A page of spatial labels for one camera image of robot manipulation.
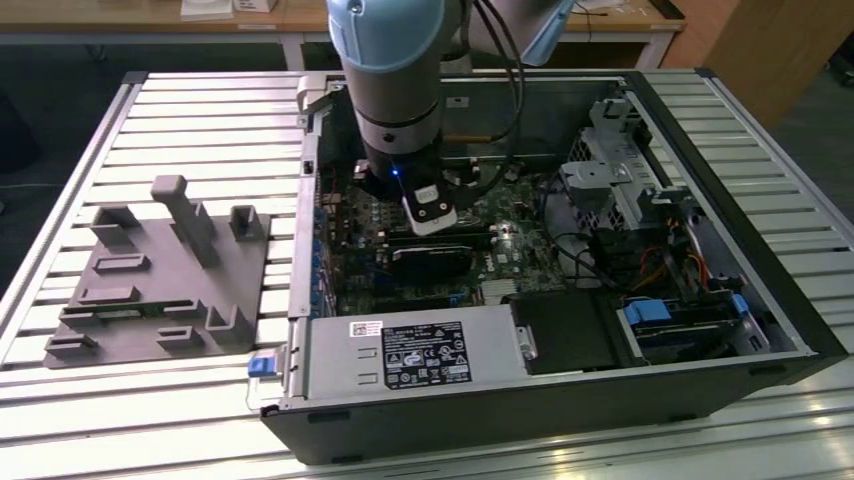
blue tab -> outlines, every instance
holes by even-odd
[[[631,305],[623,308],[623,313],[626,314],[629,325],[637,325],[641,323],[641,314],[638,313],[638,310],[633,308]]]
[[[738,312],[738,318],[744,318],[750,315],[750,307],[748,306],[745,297],[742,297],[740,293],[733,294],[733,306],[736,307],[736,311]]]
[[[255,357],[250,360],[250,378],[274,377],[276,375],[275,357]]]
[[[670,320],[670,310],[663,300],[637,300],[623,309],[629,325],[641,322],[663,322]]]

floor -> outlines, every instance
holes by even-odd
[[[310,68],[335,68],[329,50],[317,48],[307,57]],[[115,46],[100,63],[80,46],[0,47],[0,90],[11,97],[43,149],[38,163],[0,175],[0,202],[6,204],[0,215],[0,292],[27,254],[124,73],[280,69],[282,51],[275,45]],[[854,185],[852,115],[854,89],[844,89],[822,74],[773,134],[854,219],[854,195],[846,193]]]

power supply label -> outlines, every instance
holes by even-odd
[[[393,390],[471,382],[463,324],[383,328],[383,372]]]

slotted metal table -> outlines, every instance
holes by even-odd
[[[251,203],[274,216],[259,347],[287,338],[299,72],[128,77],[0,303],[0,477],[829,478],[854,475],[854,360],[768,389],[711,417],[350,466],[309,467],[247,406],[250,355],[48,370],[95,235],[99,205],[139,218],[159,174],[190,180],[211,215]],[[849,350],[852,225],[714,78],[646,77]],[[655,154],[679,183],[661,148]]]

wooden cabinet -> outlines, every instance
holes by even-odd
[[[853,0],[673,0],[687,17],[662,66],[707,67],[774,127],[854,30]]]

